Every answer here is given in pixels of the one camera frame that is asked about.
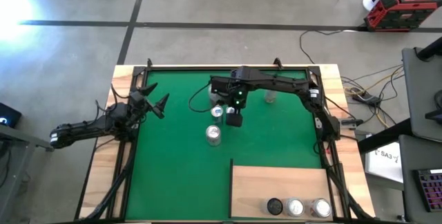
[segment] green table surface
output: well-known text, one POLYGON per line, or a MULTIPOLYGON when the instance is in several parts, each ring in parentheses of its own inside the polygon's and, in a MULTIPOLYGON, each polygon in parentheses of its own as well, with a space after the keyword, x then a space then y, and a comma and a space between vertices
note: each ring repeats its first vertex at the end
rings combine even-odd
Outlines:
MULTIPOLYGON (((189 98, 210 75, 223 71, 153 71, 158 82, 152 102, 170 93, 165 118, 152 113, 141 125, 128 199, 127 220, 228 220, 230 159, 235 165, 320 168, 313 152, 313 118, 296 95, 279 93, 264 100, 265 90, 250 92, 242 110, 242 127, 221 126, 221 144, 206 141, 213 124, 210 112, 188 108, 189 98)), ((305 78, 302 71, 279 75, 305 78)), ((195 109, 210 107, 207 89, 192 101, 195 109)))

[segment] gray floor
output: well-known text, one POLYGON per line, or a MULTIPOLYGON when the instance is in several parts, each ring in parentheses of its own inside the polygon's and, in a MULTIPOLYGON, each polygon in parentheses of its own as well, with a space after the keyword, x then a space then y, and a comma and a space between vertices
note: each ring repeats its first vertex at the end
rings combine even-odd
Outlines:
MULTIPOLYGON (((366 12, 362 0, 143 0, 138 21, 313 24, 357 26, 366 12)), ((27 19, 128 21, 135 0, 28 0, 27 19)), ((442 26, 442 10, 424 23, 442 26)), ((23 113, 19 128, 48 139, 62 122, 91 119, 94 100, 104 103, 125 28, 20 26, 0 39, 0 102, 23 113)), ((125 64, 308 64, 299 49, 298 31, 175 30, 136 28, 125 64)), ((426 46, 440 34, 342 32, 308 33, 303 47, 317 63, 339 64, 341 75, 358 77, 401 63, 401 49, 426 46)), ((361 80, 368 86, 388 73, 361 80)), ((396 120, 408 117, 403 80, 399 97, 383 103, 396 120)), ((378 93, 381 86, 370 92, 378 93)), ((386 91, 392 95, 391 88, 386 91)), ((351 104, 359 118, 371 113, 351 104)), ((359 129, 378 132, 372 120, 359 129)), ((27 194, 20 195, 14 220, 54 223, 73 219, 93 143, 45 153, 38 151, 28 172, 27 194)), ((394 220, 402 214, 401 193, 370 185, 376 215, 394 220)))

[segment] wire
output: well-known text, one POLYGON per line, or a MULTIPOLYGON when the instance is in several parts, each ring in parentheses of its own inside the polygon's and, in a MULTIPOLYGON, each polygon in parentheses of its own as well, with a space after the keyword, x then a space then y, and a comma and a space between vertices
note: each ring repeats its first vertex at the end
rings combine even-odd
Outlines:
POLYGON ((350 79, 348 77, 345 77, 345 76, 341 76, 341 78, 344 78, 344 79, 347 80, 347 81, 343 81, 343 84, 344 83, 348 83, 348 84, 353 85, 353 86, 355 86, 357 88, 363 89, 363 87, 358 82, 355 82, 354 80, 352 80, 352 79, 350 79))
POLYGON ((357 92, 357 93, 355 93, 355 92, 351 92, 351 93, 346 92, 346 94, 348 94, 348 95, 360 95, 361 93, 365 93, 367 90, 370 90, 371 88, 374 88, 377 84, 381 83, 382 81, 384 81, 384 80, 386 80, 386 79, 388 79, 388 78, 390 78, 390 79, 392 80, 393 76, 394 76, 395 74, 397 74, 397 71, 398 71, 399 69, 401 69, 401 68, 402 68, 402 67, 399 67, 399 68, 396 69, 392 74, 383 77, 383 78, 380 79, 379 81, 375 82, 373 85, 369 86, 368 88, 366 88, 366 89, 364 89, 364 90, 362 90, 362 91, 360 91, 360 92, 357 92))
POLYGON ((103 112, 105 112, 105 113, 108 113, 108 112, 111 112, 111 111, 114 111, 116 108, 117 108, 117 103, 118 103, 118 101, 117 101, 117 91, 115 91, 115 88, 113 88, 113 85, 112 84, 110 84, 110 89, 111 89, 111 91, 112 91, 112 94, 113 94, 113 99, 114 99, 114 102, 115 102, 115 104, 113 105, 113 108, 112 109, 103 109, 99 104, 98 104, 98 100, 95 100, 95 104, 97 105, 97 107, 98 107, 98 109, 100 109, 100 110, 102 110, 103 112))
POLYGON ((196 110, 196 109, 194 109, 194 108, 191 106, 191 102, 192 102, 193 98, 194 98, 198 93, 200 93, 201 91, 203 91, 206 87, 208 87, 209 85, 210 85, 210 82, 207 83, 206 86, 203 86, 202 88, 200 88, 198 91, 196 91, 196 93, 194 93, 194 94, 192 95, 192 97, 189 99, 189 103, 188 103, 188 106, 189 106, 189 109, 190 109, 190 110, 192 110, 192 111, 194 111, 194 112, 197 112, 197 113, 206 113, 206 112, 208 112, 208 111, 211 110, 211 108, 209 108, 209 109, 205 109, 205 110, 196 110))
POLYGON ((344 138, 349 138, 349 139, 352 139, 352 140, 356 140, 356 141, 358 141, 358 139, 357 138, 355 138, 355 137, 351 137, 351 136, 347 136, 347 135, 340 135, 341 137, 344 137, 344 138))
POLYGON ((113 87, 113 84, 112 84, 112 83, 110 84, 110 89, 112 90, 112 92, 113 92, 114 94, 116 94, 116 96, 118 96, 118 97, 120 97, 120 98, 122 98, 122 99, 128 99, 128 98, 129 98, 129 95, 127 95, 127 96, 121 96, 121 95, 119 95, 119 94, 117 93, 117 91, 115 90, 115 88, 113 87))
POLYGON ((382 120, 382 118, 380 117, 379 113, 376 114, 376 117, 378 118, 379 122, 386 128, 389 128, 390 126, 388 126, 387 123, 385 123, 384 120, 382 120))
POLYGON ((399 65, 391 66, 391 67, 389 67, 389 68, 385 68, 385 69, 383 69, 383 70, 381 70, 381 71, 377 71, 377 72, 374 72, 374 73, 371 73, 371 74, 368 74, 368 75, 363 75, 363 76, 357 77, 356 79, 353 79, 353 81, 357 81, 357 80, 360 80, 360 79, 365 78, 365 77, 369 77, 369 76, 372 76, 372 75, 376 75, 376 74, 379 74, 379 73, 382 73, 382 72, 388 71, 388 70, 390 70, 390 69, 397 68, 397 67, 399 67, 399 66, 403 66, 403 65, 402 65, 402 64, 399 64, 399 65))
POLYGON ((0 183, 0 189, 3 187, 3 185, 5 185, 6 179, 8 178, 10 161, 11 161, 11 149, 9 148, 8 160, 6 161, 5 169, 3 169, 3 171, 6 170, 6 173, 5 173, 5 177, 3 177, 3 180, 0 183))
POLYGON ((104 143, 102 143, 102 144, 96 146, 95 149, 94 149, 94 151, 97 151, 97 150, 98 150, 100 147, 102 147, 103 145, 108 144, 109 142, 114 141, 114 140, 115 140, 115 138, 111 138, 110 140, 105 141, 104 143))
POLYGON ((393 81, 394 81, 394 80, 397 80, 397 79, 399 79, 399 78, 402 78, 402 77, 404 77, 404 76, 405 76, 405 75, 396 76, 396 77, 393 79, 393 74, 392 74, 392 76, 390 77, 390 80, 384 84, 384 86, 383 86, 382 89, 381 89, 381 92, 379 93, 379 97, 381 98, 382 101, 391 100, 391 99, 394 99, 394 98, 398 97, 398 91, 397 91, 396 88, 394 87, 393 81), (392 88, 393 88, 393 90, 394 90, 394 96, 393 96, 393 97, 390 97, 390 98, 387 98, 387 99, 384 99, 384 98, 383 98, 383 91, 387 88, 388 84, 391 84, 391 85, 392 85, 392 88))
POLYGON ((309 60, 310 60, 310 62, 311 62, 312 64, 316 64, 316 63, 313 62, 313 60, 311 59, 310 55, 307 54, 307 52, 305 52, 304 48, 302 47, 302 36, 304 36, 305 34, 311 32, 311 31, 314 31, 314 32, 317 32, 317 33, 320 33, 320 34, 323 34, 323 35, 334 35, 334 34, 341 33, 343 30, 338 30, 338 31, 330 32, 330 33, 325 33, 325 32, 319 31, 319 30, 306 30, 303 34, 301 34, 301 35, 299 36, 299 48, 300 48, 301 51, 304 53, 304 55, 306 55, 306 56, 309 58, 309 60))
POLYGON ((378 108, 393 122, 393 124, 396 124, 396 121, 394 121, 393 118, 386 111, 384 111, 381 107, 378 108))
POLYGON ((356 117, 354 117, 353 114, 351 114, 349 111, 345 110, 344 108, 340 107, 339 105, 337 105, 337 103, 335 103, 333 100, 329 99, 327 96, 325 96, 325 99, 327 99, 328 101, 330 101, 331 103, 333 103, 333 105, 335 105, 336 107, 338 107, 340 110, 346 112, 346 114, 350 115, 353 119, 357 120, 356 117))

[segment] white paper sign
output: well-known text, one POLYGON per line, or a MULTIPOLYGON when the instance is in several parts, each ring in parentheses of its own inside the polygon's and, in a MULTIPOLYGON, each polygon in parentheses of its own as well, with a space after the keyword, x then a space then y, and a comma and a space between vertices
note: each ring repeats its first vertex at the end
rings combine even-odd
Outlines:
POLYGON ((365 172, 403 183, 399 143, 393 142, 365 154, 365 172))

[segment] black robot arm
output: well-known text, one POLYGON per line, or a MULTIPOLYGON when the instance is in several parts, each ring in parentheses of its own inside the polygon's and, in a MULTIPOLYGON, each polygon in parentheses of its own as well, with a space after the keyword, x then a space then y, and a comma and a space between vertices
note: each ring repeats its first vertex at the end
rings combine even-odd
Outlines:
POLYGON ((114 136, 116 140, 130 140, 134 126, 143 122, 147 112, 152 111, 158 118, 164 118, 163 112, 169 95, 152 104, 145 98, 157 84, 139 88, 129 94, 128 103, 115 103, 104 111, 104 115, 74 124, 60 124, 50 132, 50 145, 56 149, 70 146, 78 140, 114 136))
POLYGON ((312 80, 299 80, 290 77, 268 75, 256 68, 241 66, 231 71, 230 77, 212 75, 211 92, 222 97, 220 104, 233 107, 234 112, 227 113, 226 122, 240 127, 241 109, 246 107, 249 91, 268 89, 272 91, 296 94, 304 107, 313 113, 316 130, 322 140, 339 140, 340 127, 336 117, 331 116, 324 104, 321 88, 312 80))

